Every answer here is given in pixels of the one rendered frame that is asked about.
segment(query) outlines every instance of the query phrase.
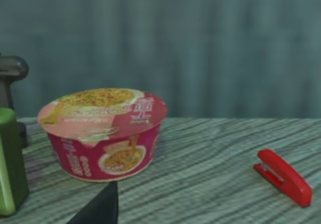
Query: hammer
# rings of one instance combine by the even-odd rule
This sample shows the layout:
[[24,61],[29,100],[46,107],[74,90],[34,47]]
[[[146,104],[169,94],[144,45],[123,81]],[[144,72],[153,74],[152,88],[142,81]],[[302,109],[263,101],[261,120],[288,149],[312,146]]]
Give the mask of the hammer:
[[[26,61],[18,56],[2,56],[0,53],[0,107],[14,110],[10,85],[24,79],[29,72]],[[18,122],[22,148],[27,146],[27,131],[24,123]]]

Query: gray curtain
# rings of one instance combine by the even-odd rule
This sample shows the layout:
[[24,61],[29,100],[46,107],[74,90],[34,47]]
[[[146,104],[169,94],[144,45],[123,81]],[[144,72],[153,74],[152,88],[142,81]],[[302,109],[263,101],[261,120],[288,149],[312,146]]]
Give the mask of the gray curtain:
[[176,117],[321,117],[321,0],[0,0],[0,52],[31,68],[19,116],[98,87]]

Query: pink lid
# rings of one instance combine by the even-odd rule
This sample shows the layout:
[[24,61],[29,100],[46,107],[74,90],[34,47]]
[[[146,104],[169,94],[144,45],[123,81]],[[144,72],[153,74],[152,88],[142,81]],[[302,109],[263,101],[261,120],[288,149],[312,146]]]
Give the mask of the pink lid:
[[37,120],[47,133],[94,147],[145,132],[166,113],[165,103],[150,93],[102,88],[63,96],[44,106]]

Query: green object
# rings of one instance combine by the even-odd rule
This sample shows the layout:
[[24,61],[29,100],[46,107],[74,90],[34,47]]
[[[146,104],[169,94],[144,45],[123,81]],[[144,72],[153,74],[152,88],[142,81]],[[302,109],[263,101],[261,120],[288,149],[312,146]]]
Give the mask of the green object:
[[0,215],[14,214],[28,193],[16,114],[0,107]]

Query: noodle cup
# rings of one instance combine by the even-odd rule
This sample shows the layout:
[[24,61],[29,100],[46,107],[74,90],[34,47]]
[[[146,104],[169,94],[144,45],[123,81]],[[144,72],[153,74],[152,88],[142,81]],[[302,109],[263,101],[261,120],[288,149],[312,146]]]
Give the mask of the noodle cup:
[[130,177],[150,164],[166,113],[150,93],[103,88],[61,97],[44,106],[37,121],[62,169],[98,182]]

